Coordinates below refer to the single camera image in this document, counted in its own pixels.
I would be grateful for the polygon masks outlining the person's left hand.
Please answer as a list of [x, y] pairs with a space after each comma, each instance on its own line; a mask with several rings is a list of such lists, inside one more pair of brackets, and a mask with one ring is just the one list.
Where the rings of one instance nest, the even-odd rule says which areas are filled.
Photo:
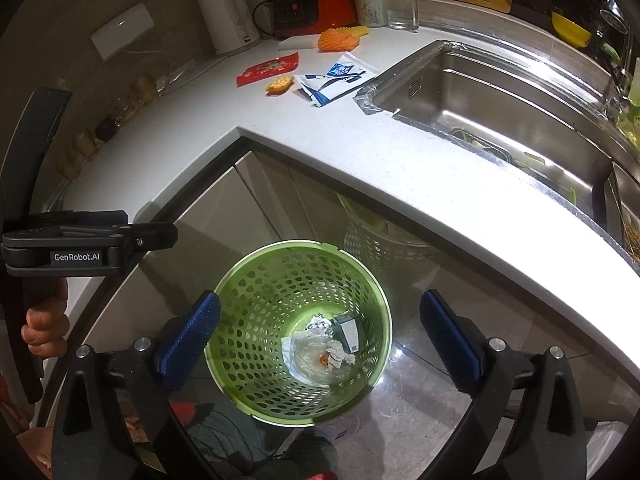
[[68, 286], [65, 278], [26, 278], [24, 305], [26, 321], [22, 338], [33, 356], [59, 358], [67, 350], [70, 320], [65, 314]]

